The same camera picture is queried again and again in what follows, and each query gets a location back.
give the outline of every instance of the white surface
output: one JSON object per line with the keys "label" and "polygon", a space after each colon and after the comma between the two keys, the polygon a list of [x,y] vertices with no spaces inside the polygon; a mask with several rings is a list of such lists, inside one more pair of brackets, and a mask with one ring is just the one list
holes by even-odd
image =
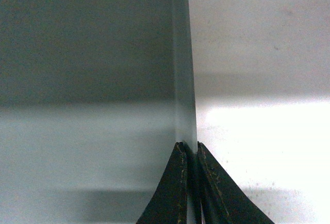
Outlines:
{"label": "white surface", "polygon": [[197,138],[275,223],[329,223],[330,0],[189,0]]}

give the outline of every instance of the white wall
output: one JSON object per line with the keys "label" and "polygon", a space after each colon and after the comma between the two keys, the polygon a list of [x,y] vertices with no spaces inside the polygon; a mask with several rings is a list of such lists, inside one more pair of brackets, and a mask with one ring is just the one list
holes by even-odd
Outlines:
{"label": "white wall", "polygon": [[330,0],[189,0],[203,142],[275,223],[328,223]]}

